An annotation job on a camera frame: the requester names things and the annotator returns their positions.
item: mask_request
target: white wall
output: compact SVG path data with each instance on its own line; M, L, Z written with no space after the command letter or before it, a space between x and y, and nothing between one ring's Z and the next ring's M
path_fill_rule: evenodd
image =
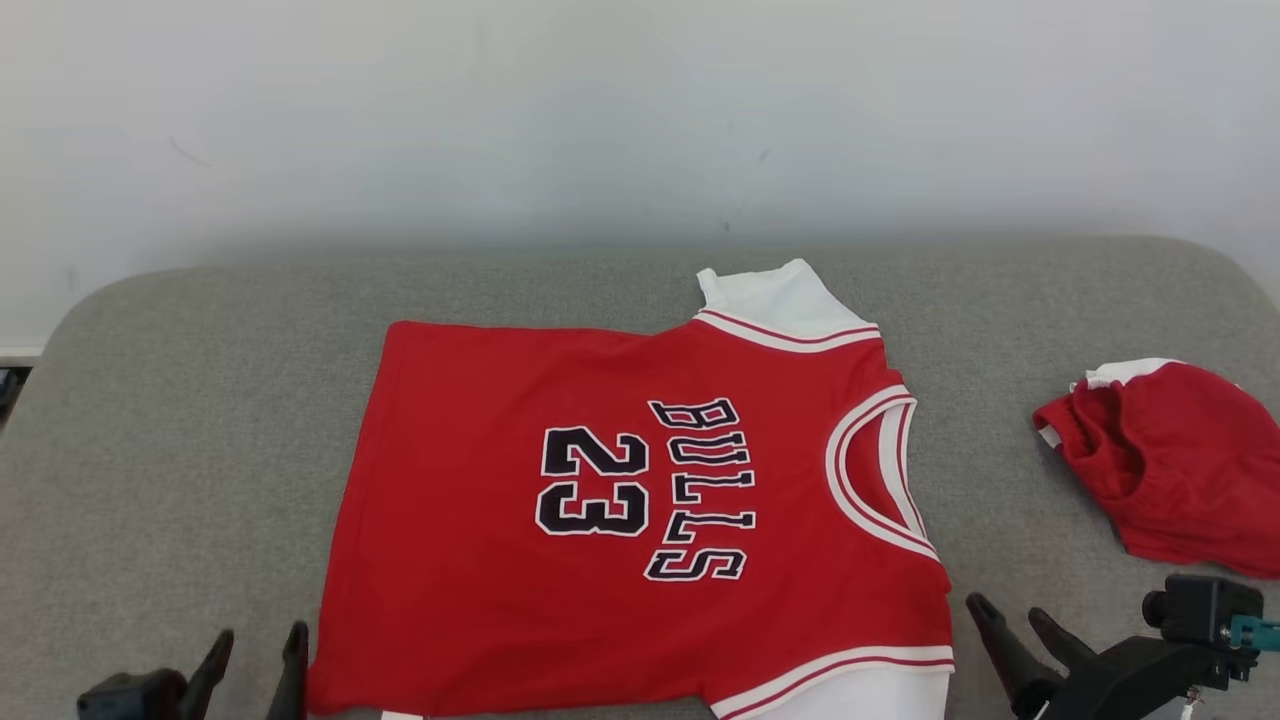
M438 242L1147 232L1280 295L1280 4L5 0L0 346Z

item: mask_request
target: basketball jersey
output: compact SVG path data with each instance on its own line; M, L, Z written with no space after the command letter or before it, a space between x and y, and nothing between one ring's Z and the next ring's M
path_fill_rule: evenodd
M390 327L311 712L942 717L950 585L877 325L803 260L699 281L655 336Z

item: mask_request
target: red basketball jersey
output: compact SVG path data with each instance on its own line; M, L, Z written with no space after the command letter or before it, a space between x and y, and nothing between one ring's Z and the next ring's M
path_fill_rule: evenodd
M803 260L699 279L657 336L392 325L311 712L942 716L950 585L878 328Z
M1280 579L1280 425L1231 380L1164 357L1106 363L1034 423L1132 555Z

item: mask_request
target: crumpled red cloth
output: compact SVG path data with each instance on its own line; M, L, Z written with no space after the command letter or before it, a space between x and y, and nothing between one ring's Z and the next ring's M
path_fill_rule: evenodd
M1280 578L1280 427L1234 383L1176 360L1112 363L1033 419L1130 555Z

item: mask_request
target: gray couch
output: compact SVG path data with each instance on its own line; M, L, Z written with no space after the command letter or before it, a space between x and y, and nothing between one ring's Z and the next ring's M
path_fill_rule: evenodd
M1096 647L1149 633L1143 594L1179 568L1124 553L1030 414L1083 370L1143 356L1203 365L1280 409L1280 315L1211 251L1126 238L205 268L84 300L0 436L0 716L72 716L78 692L116 670L189 671L224 626L238 639L210 717L265 712L289 623L315 626L393 320L652 333L700 306L700 268L792 256L881 323L920 400L911 487L954 583L948 717L1007 716L969 592L1028 641L1032 605ZM1280 615L1280 584L1254 584ZM1208 700L1198 719L1275 717L1280 659ZM691 700L556 715L709 716Z

